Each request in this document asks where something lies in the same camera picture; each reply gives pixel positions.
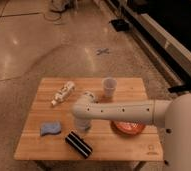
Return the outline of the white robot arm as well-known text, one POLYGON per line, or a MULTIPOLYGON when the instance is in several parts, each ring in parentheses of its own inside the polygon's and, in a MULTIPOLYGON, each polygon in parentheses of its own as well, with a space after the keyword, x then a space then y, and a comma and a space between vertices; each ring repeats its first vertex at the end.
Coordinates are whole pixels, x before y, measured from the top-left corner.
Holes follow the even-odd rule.
POLYGON ((163 171, 191 171, 191 94, 173 100, 96 103, 85 92, 72 107, 79 125, 92 119, 154 125, 165 129, 163 171))

